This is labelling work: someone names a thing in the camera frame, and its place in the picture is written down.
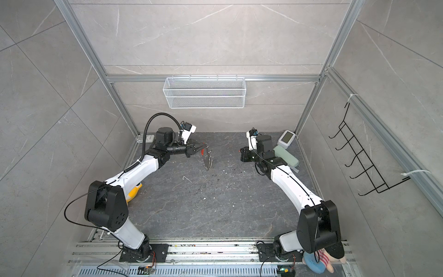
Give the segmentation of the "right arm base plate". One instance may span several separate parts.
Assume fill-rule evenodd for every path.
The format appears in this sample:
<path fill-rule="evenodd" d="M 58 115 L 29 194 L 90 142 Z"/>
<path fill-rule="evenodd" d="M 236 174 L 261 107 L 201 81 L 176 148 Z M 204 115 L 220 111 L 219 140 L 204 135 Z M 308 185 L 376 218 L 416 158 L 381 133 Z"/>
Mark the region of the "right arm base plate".
<path fill-rule="evenodd" d="M 296 262 L 302 261 L 303 252 L 298 250 L 287 253 L 277 254 L 273 244 L 266 244 L 263 241 L 258 241 L 255 244 L 258 251 L 258 257 L 260 262 Z"/>

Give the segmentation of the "grey key organizer red handle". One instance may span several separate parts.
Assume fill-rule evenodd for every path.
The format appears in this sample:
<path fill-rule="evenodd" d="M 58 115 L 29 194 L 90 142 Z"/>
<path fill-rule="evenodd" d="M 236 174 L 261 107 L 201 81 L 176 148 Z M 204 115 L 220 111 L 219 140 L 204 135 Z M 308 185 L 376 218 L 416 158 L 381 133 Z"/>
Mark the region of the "grey key organizer red handle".
<path fill-rule="evenodd" d="M 209 170 L 213 164 L 213 157 L 211 155 L 211 150 L 209 149 L 208 146 L 204 147 L 201 150 L 201 155 L 202 155 L 204 166 L 205 166 L 206 170 Z"/>

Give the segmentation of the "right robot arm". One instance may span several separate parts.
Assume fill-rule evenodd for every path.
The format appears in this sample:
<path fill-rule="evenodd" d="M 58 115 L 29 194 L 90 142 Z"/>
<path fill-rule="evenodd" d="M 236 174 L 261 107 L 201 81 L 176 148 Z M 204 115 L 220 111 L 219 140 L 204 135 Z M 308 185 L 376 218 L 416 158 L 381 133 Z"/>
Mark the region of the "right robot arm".
<path fill-rule="evenodd" d="M 283 256 L 301 250 L 315 254 L 317 260 L 325 254 L 342 259 L 344 247 L 336 204 L 317 196 L 295 176 L 288 163 L 275 154 L 271 136 L 252 129 L 246 132 L 246 138 L 248 146 L 240 150 L 241 161 L 253 162 L 257 172 L 275 183 L 299 213 L 296 229 L 275 237 L 275 253 Z"/>

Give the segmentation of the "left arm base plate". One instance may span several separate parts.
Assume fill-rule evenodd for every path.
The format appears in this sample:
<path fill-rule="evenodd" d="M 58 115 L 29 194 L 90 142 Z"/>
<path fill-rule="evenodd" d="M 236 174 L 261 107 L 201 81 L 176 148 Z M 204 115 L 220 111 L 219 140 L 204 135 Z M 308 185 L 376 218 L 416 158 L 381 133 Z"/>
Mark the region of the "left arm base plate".
<path fill-rule="evenodd" d="M 123 247 L 120 262 L 149 263 L 153 258 L 157 263 L 164 263 L 168 254 L 168 244 L 142 245 L 140 249 Z"/>

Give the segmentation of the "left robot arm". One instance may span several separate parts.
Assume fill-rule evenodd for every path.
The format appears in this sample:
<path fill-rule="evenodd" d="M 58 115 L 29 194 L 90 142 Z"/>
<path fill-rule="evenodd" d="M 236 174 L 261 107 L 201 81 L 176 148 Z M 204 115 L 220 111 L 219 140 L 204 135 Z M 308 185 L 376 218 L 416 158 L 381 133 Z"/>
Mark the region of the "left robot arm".
<path fill-rule="evenodd" d="M 159 128 L 153 143 L 135 163 L 89 187 L 85 219 L 110 232 L 123 244 L 123 251 L 138 262 L 148 260 L 151 246 L 148 236 L 130 221 L 128 202 L 137 195 L 142 180 L 159 170 L 172 155 L 184 154 L 189 158 L 207 146 L 190 138 L 195 131 L 196 126 L 188 122 L 182 124 L 177 135 L 169 127 Z"/>

